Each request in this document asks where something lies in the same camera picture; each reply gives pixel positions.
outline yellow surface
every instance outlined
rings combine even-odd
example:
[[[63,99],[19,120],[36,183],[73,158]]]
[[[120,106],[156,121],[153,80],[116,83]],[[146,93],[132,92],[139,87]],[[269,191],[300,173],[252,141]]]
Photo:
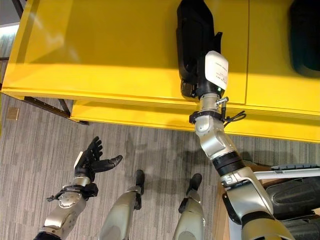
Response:
[[[229,108],[228,114],[233,116],[237,112],[237,108]],[[309,119],[305,119],[298,114],[275,117],[276,112],[265,115],[262,111],[261,115],[250,109],[247,113],[245,119],[230,123],[225,128],[226,133],[320,143],[320,125],[317,118],[309,116]],[[194,131],[194,126],[188,122],[189,115],[190,111],[186,109],[78,100],[73,105],[71,119]]]
[[[180,94],[179,3],[28,0],[2,91],[14,96],[195,106]],[[248,1],[211,1],[209,6],[217,19],[216,31],[223,31],[222,51],[230,61],[227,94],[233,103],[243,104]]]
[[[77,100],[72,119],[193,130],[180,93],[180,0],[28,0],[2,92]],[[207,0],[229,61],[237,135],[320,141],[320,80],[290,66],[292,0]]]
[[[293,0],[252,0],[246,104],[320,112],[320,79],[290,64],[289,15]]]

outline black cable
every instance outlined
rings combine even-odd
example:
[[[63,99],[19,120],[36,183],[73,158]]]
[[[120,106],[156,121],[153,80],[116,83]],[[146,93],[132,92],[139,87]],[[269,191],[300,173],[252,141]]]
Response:
[[[244,119],[247,116],[245,111],[241,111],[241,112],[239,112],[237,115],[235,115],[233,117],[229,117],[229,116],[225,117],[226,116],[226,111],[227,111],[227,108],[225,106],[223,106],[221,108],[221,120],[226,122],[224,127],[226,127],[229,123],[240,121],[240,120]]]
[[[225,119],[223,119],[226,122],[224,127],[226,127],[229,123],[240,121],[240,120],[244,119],[246,116],[247,116],[247,114],[245,113],[244,110],[239,112],[237,115],[235,115],[233,117],[227,116]]]

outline metal frame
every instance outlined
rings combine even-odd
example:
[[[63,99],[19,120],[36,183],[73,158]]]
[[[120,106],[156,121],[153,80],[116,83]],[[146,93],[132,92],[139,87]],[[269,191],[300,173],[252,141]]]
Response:
[[[19,18],[21,19],[22,13],[24,12],[24,8],[22,7],[20,0],[12,0],[12,3],[14,5],[16,13],[18,14]]]
[[[60,117],[64,117],[65,119],[71,120],[70,119],[71,113],[70,113],[69,108],[68,108],[64,99],[59,99],[59,102],[60,102],[63,110],[61,110],[55,106],[51,106],[50,104],[45,103],[44,101],[40,101],[32,96],[25,96],[23,102],[28,103],[30,105],[33,105],[37,108],[46,110],[46,111],[53,113],[55,115],[58,115]],[[74,120],[71,120],[71,121],[76,122],[76,123],[80,123],[82,125],[89,125],[88,121],[79,121],[79,122],[74,121]]]

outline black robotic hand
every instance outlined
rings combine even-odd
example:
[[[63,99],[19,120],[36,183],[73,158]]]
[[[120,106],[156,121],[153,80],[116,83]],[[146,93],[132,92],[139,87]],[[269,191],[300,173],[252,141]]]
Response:
[[[92,140],[74,167],[75,176],[83,174],[93,182],[96,173],[111,170],[121,162],[123,158],[122,155],[118,155],[111,159],[100,160],[100,157],[103,154],[101,151],[103,148],[101,143],[98,136]]]

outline white label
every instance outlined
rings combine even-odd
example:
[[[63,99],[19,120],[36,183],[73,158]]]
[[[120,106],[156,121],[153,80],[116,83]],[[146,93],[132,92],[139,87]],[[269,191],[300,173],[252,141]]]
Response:
[[[205,55],[205,78],[223,90],[228,84],[228,60],[216,51],[209,51]]]

